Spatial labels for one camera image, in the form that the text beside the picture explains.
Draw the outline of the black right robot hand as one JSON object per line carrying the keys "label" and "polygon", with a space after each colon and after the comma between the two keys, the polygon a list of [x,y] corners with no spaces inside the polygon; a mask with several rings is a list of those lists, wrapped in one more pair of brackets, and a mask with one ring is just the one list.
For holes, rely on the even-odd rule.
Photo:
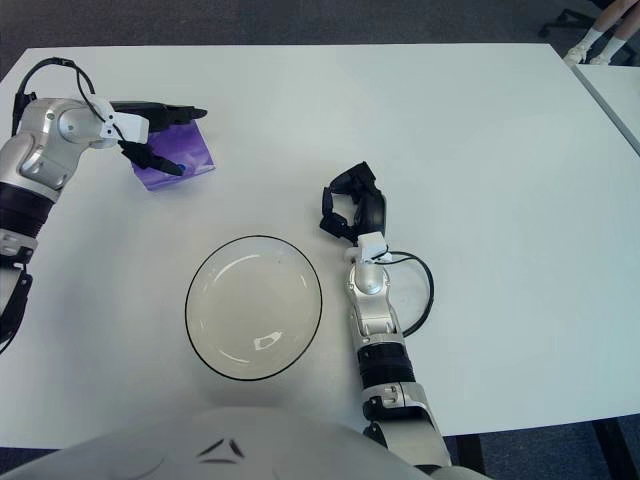
{"label": "black right robot hand", "polygon": [[[360,235],[379,232],[385,235],[386,199],[376,186],[376,177],[366,162],[351,167],[323,189],[321,230],[353,245]],[[356,210],[352,221],[334,211],[333,196],[351,198]]]}

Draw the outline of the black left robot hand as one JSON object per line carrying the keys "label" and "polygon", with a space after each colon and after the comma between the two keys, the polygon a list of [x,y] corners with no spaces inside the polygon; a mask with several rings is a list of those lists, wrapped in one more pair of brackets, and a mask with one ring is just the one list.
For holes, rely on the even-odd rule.
{"label": "black left robot hand", "polygon": [[[112,103],[118,113],[134,114],[149,122],[149,133],[163,135],[174,126],[191,126],[196,120],[205,117],[208,111],[194,106],[168,105],[148,101],[116,101]],[[180,178],[186,168],[170,160],[165,155],[154,152],[154,147],[147,141],[144,144],[119,140],[122,154],[136,167],[142,170],[151,169],[170,177]]]}

